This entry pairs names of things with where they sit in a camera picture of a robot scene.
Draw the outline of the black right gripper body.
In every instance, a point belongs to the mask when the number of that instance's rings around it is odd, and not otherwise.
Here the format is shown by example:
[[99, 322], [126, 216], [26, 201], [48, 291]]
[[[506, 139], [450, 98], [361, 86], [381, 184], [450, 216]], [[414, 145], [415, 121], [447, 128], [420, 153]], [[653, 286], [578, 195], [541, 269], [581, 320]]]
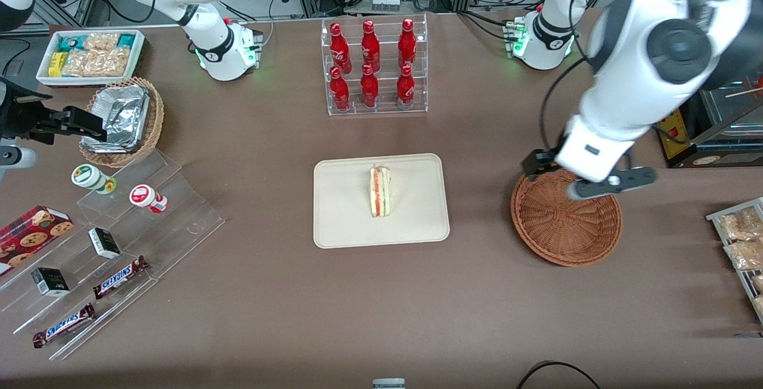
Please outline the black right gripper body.
[[28, 90], [8, 79], [1, 82], [5, 86], [2, 113], [8, 117], [49, 117], [54, 112], [43, 105], [52, 96]]

